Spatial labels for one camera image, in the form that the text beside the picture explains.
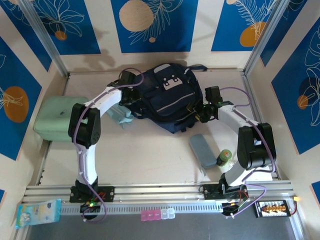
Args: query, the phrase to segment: wet wipes package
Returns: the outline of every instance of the wet wipes package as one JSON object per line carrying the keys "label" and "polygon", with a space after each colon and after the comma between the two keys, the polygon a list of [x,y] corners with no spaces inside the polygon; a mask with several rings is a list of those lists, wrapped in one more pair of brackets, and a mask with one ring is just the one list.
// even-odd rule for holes
{"label": "wet wipes package", "polygon": [[15,228],[58,222],[60,212],[61,199],[36,204],[22,204],[18,208]]}

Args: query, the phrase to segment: light green cushion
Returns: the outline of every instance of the light green cushion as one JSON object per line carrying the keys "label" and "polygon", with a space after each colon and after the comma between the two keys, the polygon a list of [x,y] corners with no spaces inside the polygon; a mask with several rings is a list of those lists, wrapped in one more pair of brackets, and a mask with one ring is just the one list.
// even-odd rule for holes
{"label": "light green cushion", "polygon": [[44,140],[71,142],[68,135],[71,111],[75,104],[88,102],[86,97],[51,96],[42,104],[33,129]]}

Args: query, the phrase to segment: blue towel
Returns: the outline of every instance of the blue towel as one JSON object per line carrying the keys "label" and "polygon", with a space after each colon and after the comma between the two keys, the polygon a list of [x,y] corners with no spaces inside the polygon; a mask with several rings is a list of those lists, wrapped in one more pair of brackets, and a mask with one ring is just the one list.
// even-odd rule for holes
{"label": "blue towel", "polygon": [[123,129],[126,128],[127,124],[132,124],[134,116],[131,114],[131,111],[125,106],[120,106],[119,103],[116,103],[106,113]]}

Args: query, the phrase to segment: white table surface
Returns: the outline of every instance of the white table surface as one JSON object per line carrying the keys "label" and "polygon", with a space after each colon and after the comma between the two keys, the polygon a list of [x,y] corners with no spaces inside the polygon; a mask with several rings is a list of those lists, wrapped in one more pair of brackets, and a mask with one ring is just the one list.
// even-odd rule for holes
{"label": "white table surface", "polygon": [[[93,99],[109,82],[118,78],[117,72],[74,74],[70,76],[66,96],[86,96]],[[195,72],[204,89],[218,85],[244,89],[242,78],[236,70]],[[247,97],[240,91],[221,92],[224,101],[246,104]],[[241,111],[252,118],[250,107]],[[99,184],[183,184],[217,182],[231,165],[215,166],[206,170],[199,168],[189,139],[203,134],[215,156],[229,149],[234,157],[238,136],[218,120],[206,124],[197,122],[186,132],[171,134],[149,119],[134,119],[132,125],[122,129],[107,114],[101,118],[101,137],[96,146],[96,171]],[[46,158],[42,185],[73,185],[78,175],[76,148],[72,143],[53,142]],[[271,181],[268,173],[255,173],[251,181]]]}

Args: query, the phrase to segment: navy backpack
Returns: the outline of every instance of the navy backpack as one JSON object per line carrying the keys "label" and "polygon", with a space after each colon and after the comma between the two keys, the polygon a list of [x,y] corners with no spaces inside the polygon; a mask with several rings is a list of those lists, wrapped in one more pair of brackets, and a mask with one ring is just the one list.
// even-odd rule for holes
{"label": "navy backpack", "polygon": [[[127,108],[136,118],[148,118],[173,134],[192,128],[198,120],[196,113],[188,111],[187,106],[203,100],[203,95],[191,70],[206,71],[207,68],[165,63],[149,69],[143,73],[143,83],[137,86],[141,100]],[[141,75],[138,75],[134,83],[140,81]]]}

